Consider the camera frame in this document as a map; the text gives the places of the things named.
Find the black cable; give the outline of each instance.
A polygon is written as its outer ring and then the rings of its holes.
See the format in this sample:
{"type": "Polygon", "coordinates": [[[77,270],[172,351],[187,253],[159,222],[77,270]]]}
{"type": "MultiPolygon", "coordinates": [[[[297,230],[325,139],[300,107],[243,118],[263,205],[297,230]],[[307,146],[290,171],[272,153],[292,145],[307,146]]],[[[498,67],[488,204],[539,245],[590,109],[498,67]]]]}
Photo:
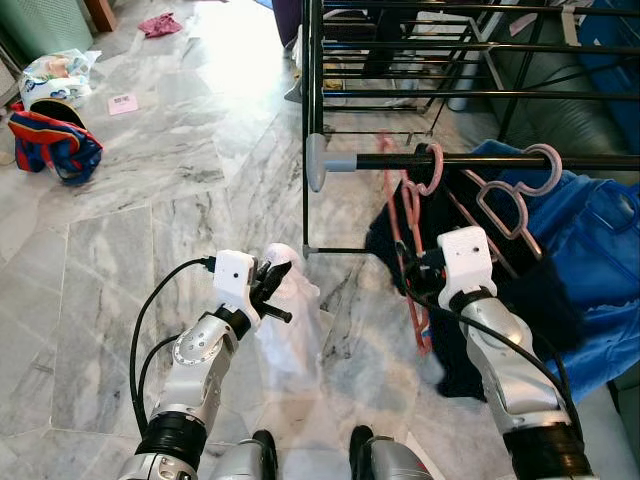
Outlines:
{"type": "Polygon", "coordinates": [[[140,397],[138,396],[138,391],[136,387],[136,351],[138,348],[138,337],[140,336],[140,327],[142,326],[142,319],[144,314],[147,312],[149,305],[156,298],[160,290],[164,288],[164,286],[171,280],[178,272],[184,270],[185,268],[191,265],[204,265],[207,267],[207,270],[213,272],[215,270],[215,258],[214,257],[206,257],[206,258],[198,258],[194,260],[189,260],[188,262],[183,263],[182,265],[174,268],[164,280],[162,280],[155,290],[149,295],[149,298],[144,302],[144,305],[140,309],[140,313],[138,314],[138,319],[136,320],[136,326],[133,329],[133,336],[131,337],[131,351],[129,353],[129,390],[131,391],[131,402],[133,404],[133,412],[136,416],[136,422],[138,424],[138,430],[140,430],[140,435],[142,435],[147,428],[147,418],[144,414],[144,407],[141,407],[140,397]]]}
{"type": "Polygon", "coordinates": [[[403,284],[405,287],[406,292],[411,296],[411,298],[413,298],[414,301],[418,302],[420,305],[422,305],[425,308],[428,308],[431,311],[437,311],[438,313],[443,314],[445,317],[455,320],[457,322],[460,323],[464,323],[465,325],[468,325],[470,327],[473,327],[477,330],[480,330],[483,333],[486,333],[487,335],[495,338],[496,340],[504,343],[505,345],[507,345],[509,348],[511,348],[512,350],[514,350],[516,353],[518,353],[519,355],[521,355],[522,357],[524,357],[527,361],[529,361],[534,367],[536,367],[538,370],[540,370],[540,372],[542,372],[544,374],[545,377],[547,377],[549,379],[549,381],[553,384],[553,386],[558,390],[558,392],[560,392],[560,395],[562,396],[562,399],[564,400],[565,406],[567,408],[567,414],[569,415],[569,418],[571,419],[571,423],[573,425],[573,428],[576,430],[576,434],[578,436],[578,438],[580,439],[580,441],[583,441],[583,437],[582,437],[582,426],[580,424],[580,418],[578,417],[578,412],[576,410],[575,404],[573,403],[573,400],[571,399],[571,394],[568,390],[568,379],[566,376],[566,370],[564,368],[564,364],[562,363],[562,359],[560,358],[560,356],[557,354],[557,352],[555,352],[555,350],[552,348],[552,355],[554,358],[554,361],[558,364],[558,371],[560,372],[560,375],[563,377],[563,380],[558,380],[558,378],[551,372],[551,370],[549,370],[547,368],[547,366],[542,363],[538,358],[536,358],[534,355],[530,354],[529,352],[527,352],[524,348],[522,348],[520,345],[512,342],[511,340],[509,340],[507,337],[505,337],[504,335],[499,334],[498,332],[496,332],[495,330],[479,323],[476,322],[475,320],[465,317],[464,315],[460,315],[459,313],[455,313],[455,312],[451,312],[449,310],[445,310],[443,308],[438,307],[437,305],[432,304],[431,302],[429,302],[428,300],[426,300],[425,298],[423,298],[420,294],[418,294],[409,284],[409,282],[407,282],[407,279],[404,277],[403,275],[403,284]]]}
{"type": "Polygon", "coordinates": [[[138,405],[140,405],[140,410],[142,411],[142,416],[146,419],[147,414],[144,410],[144,381],[147,378],[147,370],[149,369],[149,365],[151,364],[151,360],[158,351],[164,347],[166,344],[175,342],[180,335],[172,335],[169,338],[165,338],[160,343],[158,343],[155,347],[151,349],[147,358],[144,359],[144,363],[142,364],[142,370],[140,370],[140,378],[138,379],[138,405]]]}

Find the blue container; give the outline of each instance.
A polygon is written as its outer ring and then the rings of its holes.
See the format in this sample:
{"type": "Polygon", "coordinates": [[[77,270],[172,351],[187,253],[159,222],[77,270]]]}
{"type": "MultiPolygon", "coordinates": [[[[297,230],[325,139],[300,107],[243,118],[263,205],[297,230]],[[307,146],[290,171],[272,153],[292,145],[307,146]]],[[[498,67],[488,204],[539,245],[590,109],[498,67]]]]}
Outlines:
{"type": "MultiPolygon", "coordinates": [[[[640,0],[596,0],[593,7],[622,10],[640,9],[640,0]]],[[[640,19],[587,16],[578,33],[583,45],[607,47],[640,47],[640,19]]],[[[623,57],[619,55],[580,55],[587,69],[610,65],[623,57]]],[[[629,93],[640,91],[640,59],[634,57],[623,65],[591,74],[596,87],[604,93],[629,93]]],[[[618,125],[624,132],[629,150],[640,154],[640,102],[608,102],[618,125]]]]}

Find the blue cloth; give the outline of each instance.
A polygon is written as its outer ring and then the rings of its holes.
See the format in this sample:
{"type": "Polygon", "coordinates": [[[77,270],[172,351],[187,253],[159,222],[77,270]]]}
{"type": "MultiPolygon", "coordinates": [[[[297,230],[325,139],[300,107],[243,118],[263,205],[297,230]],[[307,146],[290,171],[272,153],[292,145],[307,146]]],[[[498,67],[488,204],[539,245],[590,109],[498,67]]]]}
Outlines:
{"type": "MultiPolygon", "coordinates": [[[[517,151],[487,141],[475,152],[517,151]]],[[[547,177],[540,170],[506,170],[497,179],[536,187],[547,177]]],[[[569,297],[585,313],[584,346],[563,356],[579,402],[640,360],[638,187],[564,172],[548,195],[524,198],[530,232],[548,250],[569,297]]]]}

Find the pink cloth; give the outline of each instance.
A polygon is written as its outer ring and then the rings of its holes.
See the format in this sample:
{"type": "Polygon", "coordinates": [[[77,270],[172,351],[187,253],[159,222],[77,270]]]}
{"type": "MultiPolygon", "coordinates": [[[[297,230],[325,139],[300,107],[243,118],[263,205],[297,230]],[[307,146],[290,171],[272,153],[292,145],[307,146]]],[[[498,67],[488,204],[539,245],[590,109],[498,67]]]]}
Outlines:
{"type": "Polygon", "coordinates": [[[173,19],[173,13],[163,13],[159,17],[145,20],[138,28],[145,33],[146,38],[161,37],[168,33],[182,30],[182,25],[173,19]]]}

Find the red and blue bag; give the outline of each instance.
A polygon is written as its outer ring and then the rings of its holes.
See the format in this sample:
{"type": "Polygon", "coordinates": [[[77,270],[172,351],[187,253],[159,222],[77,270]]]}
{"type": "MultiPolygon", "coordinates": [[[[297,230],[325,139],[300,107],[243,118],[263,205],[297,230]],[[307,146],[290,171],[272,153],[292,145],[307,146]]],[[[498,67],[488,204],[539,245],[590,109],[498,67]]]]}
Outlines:
{"type": "Polygon", "coordinates": [[[102,145],[76,123],[34,111],[15,112],[9,128],[16,137],[21,170],[39,172],[46,165],[64,184],[79,185],[89,180],[102,159],[102,145]]]}

